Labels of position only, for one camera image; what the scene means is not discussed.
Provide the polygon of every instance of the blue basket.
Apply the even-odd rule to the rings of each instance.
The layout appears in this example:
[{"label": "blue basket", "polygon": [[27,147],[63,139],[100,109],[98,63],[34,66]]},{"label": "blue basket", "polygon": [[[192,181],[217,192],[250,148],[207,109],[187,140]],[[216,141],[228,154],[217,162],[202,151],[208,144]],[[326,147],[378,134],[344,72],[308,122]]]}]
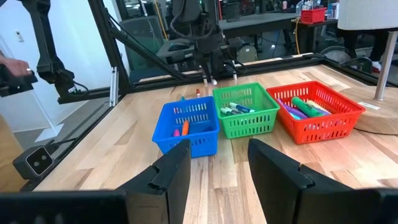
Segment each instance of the blue basket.
[{"label": "blue basket", "polygon": [[[182,124],[189,121],[189,134],[173,137],[175,129],[182,132]],[[217,153],[218,123],[212,96],[166,103],[157,121],[152,141],[165,154],[183,139],[191,140],[192,157]]]}]

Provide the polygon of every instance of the orange marker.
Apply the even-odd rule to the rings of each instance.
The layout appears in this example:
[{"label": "orange marker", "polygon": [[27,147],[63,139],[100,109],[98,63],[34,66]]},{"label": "orange marker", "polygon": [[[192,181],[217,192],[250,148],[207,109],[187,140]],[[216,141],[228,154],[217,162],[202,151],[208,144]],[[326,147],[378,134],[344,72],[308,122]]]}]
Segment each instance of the orange marker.
[{"label": "orange marker", "polygon": [[185,120],[184,124],[182,125],[182,136],[187,135],[189,132],[189,121]]}]

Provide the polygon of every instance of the wood grain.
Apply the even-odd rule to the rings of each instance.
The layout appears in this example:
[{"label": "wood grain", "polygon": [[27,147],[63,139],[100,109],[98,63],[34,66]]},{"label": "wood grain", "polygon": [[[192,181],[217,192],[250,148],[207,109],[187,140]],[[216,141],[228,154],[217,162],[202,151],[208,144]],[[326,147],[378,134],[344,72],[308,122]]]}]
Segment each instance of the wood grain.
[{"label": "wood grain", "polygon": [[355,128],[379,134],[398,134],[398,89],[386,87],[382,101],[373,100],[376,92],[375,86],[362,86],[342,90],[341,93],[351,100],[359,103],[368,103],[379,107],[374,109],[365,106]]},{"label": "wood grain", "polygon": [[27,182],[12,164],[22,152],[21,145],[0,115],[0,192],[18,192]]},{"label": "wood grain", "polygon": [[[363,85],[323,65],[241,77],[237,83],[268,88],[309,80],[336,90]],[[234,84],[225,80],[216,88]],[[134,177],[161,155],[151,137],[163,104],[196,97],[197,88],[205,92],[196,84],[126,96],[36,190],[114,189]],[[269,134],[229,140],[220,133],[216,155],[192,159],[184,223],[266,222],[251,179],[250,138],[354,188],[398,186],[397,136],[354,130],[344,139],[298,146],[277,121]]]}]

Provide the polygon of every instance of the human hand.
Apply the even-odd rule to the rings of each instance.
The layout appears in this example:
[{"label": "human hand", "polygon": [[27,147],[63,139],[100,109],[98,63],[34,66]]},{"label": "human hand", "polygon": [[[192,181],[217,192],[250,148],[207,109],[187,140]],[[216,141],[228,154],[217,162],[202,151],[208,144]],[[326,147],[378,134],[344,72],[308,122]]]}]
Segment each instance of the human hand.
[{"label": "human hand", "polygon": [[6,66],[6,68],[11,72],[11,75],[14,75],[15,77],[23,77],[32,74],[28,63],[23,60],[6,58],[0,55],[0,64]]}]

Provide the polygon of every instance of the pink marker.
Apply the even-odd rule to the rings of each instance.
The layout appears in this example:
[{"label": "pink marker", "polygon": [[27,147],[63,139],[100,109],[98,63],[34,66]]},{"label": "pink marker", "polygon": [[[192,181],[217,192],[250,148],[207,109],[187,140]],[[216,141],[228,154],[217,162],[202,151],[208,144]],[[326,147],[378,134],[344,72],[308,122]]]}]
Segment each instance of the pink marker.
[{"label": "pink marker", "polygon": [[178,136],[180,136],[180,130],[178,130],[177,128],[176,130],[174,130],[173,137],[178,137]]}]

